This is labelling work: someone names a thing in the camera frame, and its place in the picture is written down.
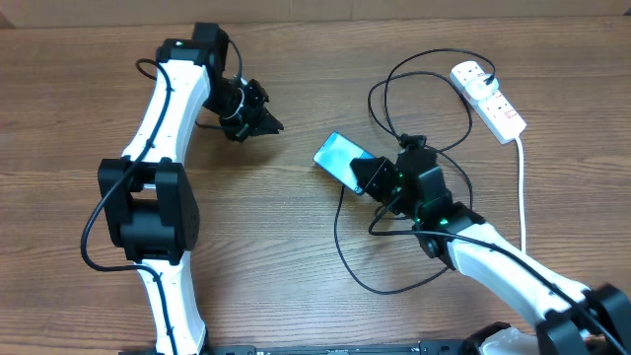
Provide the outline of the Galaxy smartphone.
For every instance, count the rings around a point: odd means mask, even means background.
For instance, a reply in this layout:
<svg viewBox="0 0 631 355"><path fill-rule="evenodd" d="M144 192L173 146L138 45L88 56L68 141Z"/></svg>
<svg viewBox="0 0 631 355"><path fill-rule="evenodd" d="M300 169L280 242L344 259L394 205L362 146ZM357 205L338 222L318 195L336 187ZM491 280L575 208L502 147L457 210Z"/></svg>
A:
<svg viewBox="0 0 631 355"><path fill-rule="evenodd" d="M363 188L351 169L354 159L373 159L374 156L337 131L333 131L316 151L314 162L356 194Z"/></svg>

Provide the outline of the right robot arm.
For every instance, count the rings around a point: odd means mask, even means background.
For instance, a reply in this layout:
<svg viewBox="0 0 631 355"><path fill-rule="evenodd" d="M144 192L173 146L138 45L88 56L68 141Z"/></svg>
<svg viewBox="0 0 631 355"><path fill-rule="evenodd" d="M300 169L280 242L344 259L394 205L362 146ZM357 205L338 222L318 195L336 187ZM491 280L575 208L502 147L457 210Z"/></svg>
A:
<svg viewBox="0 0 631 355"><path fill-rule="evenodd" d="M395 162L350 162L361 191L413 221L422 250L485 286L534 329L498 322L465 340L464 354L627 354L630 301L610 284L592 289L508 243L482 216L453 200L435 153L408 149Z"/></svg>

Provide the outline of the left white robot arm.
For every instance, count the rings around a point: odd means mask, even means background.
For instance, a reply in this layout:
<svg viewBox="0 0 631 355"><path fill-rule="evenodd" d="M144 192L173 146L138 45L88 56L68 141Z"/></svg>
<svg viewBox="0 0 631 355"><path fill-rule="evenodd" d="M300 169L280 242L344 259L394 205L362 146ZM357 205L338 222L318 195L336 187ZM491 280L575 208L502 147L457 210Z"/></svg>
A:
<svg viewBox="0 0 631 355"><path fill-rule="evenodd" d="M214 23L197 23L189 39L168 38L150 64L155 89L144 118L118 159L98 169L101 200L82 232L84 262L104 272L88 253L90 232L105 215L112 243L145 286L157 331L152 354L209 354L207 326L198 311L192 279L192 251L200 213L184 162L198 114L217 114L215 129L230 141L278 134L284 126L266 107L258 81L241 73L223 75L235 46Z"/></svg>

